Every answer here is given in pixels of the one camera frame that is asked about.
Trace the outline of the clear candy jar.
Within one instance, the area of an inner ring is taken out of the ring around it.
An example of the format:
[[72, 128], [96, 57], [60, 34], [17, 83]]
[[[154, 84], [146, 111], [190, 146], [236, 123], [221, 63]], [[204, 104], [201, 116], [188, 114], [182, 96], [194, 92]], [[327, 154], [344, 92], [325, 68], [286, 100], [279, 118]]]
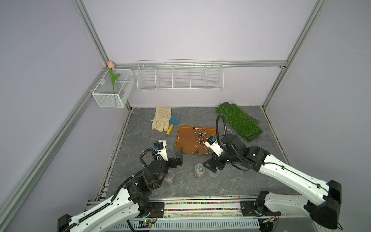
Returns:
[[201, 163], [196, 164], [195, 165], [195, 178], [203, 179], [205, 170], [206, 168]]

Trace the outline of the clear plastic jar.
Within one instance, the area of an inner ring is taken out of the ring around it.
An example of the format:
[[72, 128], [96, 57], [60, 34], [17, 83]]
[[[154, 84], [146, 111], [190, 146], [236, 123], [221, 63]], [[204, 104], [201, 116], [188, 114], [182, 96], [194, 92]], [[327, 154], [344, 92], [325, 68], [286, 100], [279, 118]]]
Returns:
[[169, 186], [172, 186], [174, 184], [174, 173], [172, 170], [168, 171], [168, 174], [166, 175], [164, 182]]

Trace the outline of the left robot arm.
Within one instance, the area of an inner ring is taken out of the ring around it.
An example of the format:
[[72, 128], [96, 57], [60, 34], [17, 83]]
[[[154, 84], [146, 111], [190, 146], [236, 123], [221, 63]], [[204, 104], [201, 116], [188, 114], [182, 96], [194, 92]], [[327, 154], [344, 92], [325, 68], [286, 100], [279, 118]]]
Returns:
[[139, 161], [143, 169], [124, 180], [113, 196], [76, 216], [61, 216], [57, 230], [106, 232], [124, 221], [148, 216], [152, 208], [149, 196], [161, 186], [170, 168], [183, 164], [183, 149], [178, 149], [175, 157], [165, 159], [160, 150], [147, 148], [140, 154]]

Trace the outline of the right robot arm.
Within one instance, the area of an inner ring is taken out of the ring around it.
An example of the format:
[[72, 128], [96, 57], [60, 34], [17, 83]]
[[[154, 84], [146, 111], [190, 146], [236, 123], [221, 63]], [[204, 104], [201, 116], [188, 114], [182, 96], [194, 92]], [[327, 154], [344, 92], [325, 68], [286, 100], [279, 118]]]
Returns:
[[331, 180], [309, 176], [282, 162], [270, 152], [258, 147], [247, 147], [238, 136], [224, 129], [224, 136], [210, 136], [206, 146], [212, 156], [203, 166], [213, 173], [226, 165], [241, 170], [253, 170], [272, 177], [295, 190], [298, 195], [282, 195], [262, 190], [254, 201], [240, 203], [245, 217], [272, 217], [280, 215], [309, 216], [315, 223], [330, 230], [342, 230], [339, 222], [342, 204], [342, 185]]

